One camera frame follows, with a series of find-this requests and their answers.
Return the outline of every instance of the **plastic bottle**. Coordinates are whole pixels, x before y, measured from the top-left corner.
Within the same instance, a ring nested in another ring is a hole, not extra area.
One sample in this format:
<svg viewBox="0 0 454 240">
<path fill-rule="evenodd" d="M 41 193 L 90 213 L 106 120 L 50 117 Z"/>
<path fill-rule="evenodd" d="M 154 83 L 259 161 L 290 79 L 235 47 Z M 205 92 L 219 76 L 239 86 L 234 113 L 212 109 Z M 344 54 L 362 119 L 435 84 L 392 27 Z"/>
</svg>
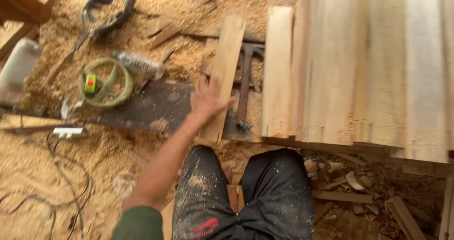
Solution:
<svg viewBox="0 0 454 240">
<path fill-rule="evenodd" d="M 41 46 L 29 38 L 20 39 L 0 72 L 0 104 L 17 105 L 24 96 L 24 81 L 42 53 Z"/>
<path fill-rule="evenodd" d="M 125 51 L 113 52 L 112 56 L 122 62 L 133 74 L 144 75 L 150 80 L 160 80 L 164 75 L 164 65 L 146 57 Z"/>
</svg>

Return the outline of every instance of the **black pants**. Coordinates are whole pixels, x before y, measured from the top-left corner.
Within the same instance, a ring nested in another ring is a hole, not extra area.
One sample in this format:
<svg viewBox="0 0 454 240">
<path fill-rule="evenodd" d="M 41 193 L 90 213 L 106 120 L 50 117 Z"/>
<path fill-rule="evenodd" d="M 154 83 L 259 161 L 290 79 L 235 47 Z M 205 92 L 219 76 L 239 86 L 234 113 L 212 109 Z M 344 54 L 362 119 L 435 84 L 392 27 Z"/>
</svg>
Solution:
<svg viewBox="0 0 454 240">
<path fill-rule="evenodd" d="M 315 206 L 303 159 L 280 149 L 250 158 L 241 179 L 245 206 L 230 208 L 227 179 L 214 151 L 196 146 L 184 162 L 172 239 L 312 239 Z"/>
</svg>

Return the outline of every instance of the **hammer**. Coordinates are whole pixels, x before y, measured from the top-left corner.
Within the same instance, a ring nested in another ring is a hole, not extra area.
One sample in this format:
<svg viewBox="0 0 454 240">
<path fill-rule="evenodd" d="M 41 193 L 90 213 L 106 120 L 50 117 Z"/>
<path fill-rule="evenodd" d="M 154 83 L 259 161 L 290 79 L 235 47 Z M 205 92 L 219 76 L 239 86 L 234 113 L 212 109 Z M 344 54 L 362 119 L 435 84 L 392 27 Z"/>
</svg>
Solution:
<svg viewBox="0 0 454 240">
<path fill-rule="evenodd" d="M 251 125 L 246 123 L 246 114 L 247 114 L 247 95 L 249 93 L 249 78 L 252 77 L 251 75 L 251 61 L 252 57 L 254 55 L 254 52 L 256 52 L 258 55 L 260 55 L 262 58 L 263 56 L 263 50 L 254 47 L 249 44 L 243 44 L 241 45 L 241 50 L 244 53 L 244 67 L 243 67 L 243 78 L 241 80 L 241 92 L 240 92 L 240 102 L 238 105 L 238 116 L 236 118 L 236 125 L 243 128 L 243 129 L 249 129 L 251 128 Z M 259 86 L 253 80 L 254 83 L 254 89 L 259 92 Z"/>
</svg>

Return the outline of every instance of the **green sleeve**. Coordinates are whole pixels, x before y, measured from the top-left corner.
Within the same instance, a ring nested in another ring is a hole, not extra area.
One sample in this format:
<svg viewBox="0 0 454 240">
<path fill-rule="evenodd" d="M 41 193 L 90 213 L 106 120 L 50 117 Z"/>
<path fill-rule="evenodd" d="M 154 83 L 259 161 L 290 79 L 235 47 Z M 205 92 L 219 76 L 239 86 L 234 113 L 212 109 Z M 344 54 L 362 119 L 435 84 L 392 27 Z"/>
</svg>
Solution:
<svg viewBox="0 0 454 240">
<path fill-rule="evenodd" d="M 161 214 L 149 206 L 127 210 L 112 233 L 112 240 L 163 240 L 163 238 Z"/>
</svg>

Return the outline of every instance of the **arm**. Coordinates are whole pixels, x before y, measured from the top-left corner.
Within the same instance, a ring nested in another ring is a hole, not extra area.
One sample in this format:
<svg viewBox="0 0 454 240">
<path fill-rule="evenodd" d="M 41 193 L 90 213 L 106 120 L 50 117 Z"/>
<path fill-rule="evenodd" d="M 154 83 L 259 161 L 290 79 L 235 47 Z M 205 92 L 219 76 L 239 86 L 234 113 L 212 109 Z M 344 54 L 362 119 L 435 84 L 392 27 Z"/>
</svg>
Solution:
<svg viewBox="0 0 454 240">
<path fill-rule="evenodd" d="M 167 192 L 177 175 L 189 146 L 200 129 L 215 115 L 225 110 L 233 101 L 218 101 L 219 78 L 212 77 L 207 84 L 201 75 L 191 92 L 191 112 L 186 116 L 182 126 L 162 145 L 158 153 L 150 159 L 149 165 L 139 177 L 136 187 L 124 203 L 123 210 L 135 206 L 151 206 L 159 211 L 165 201 Z"/>
</svg>

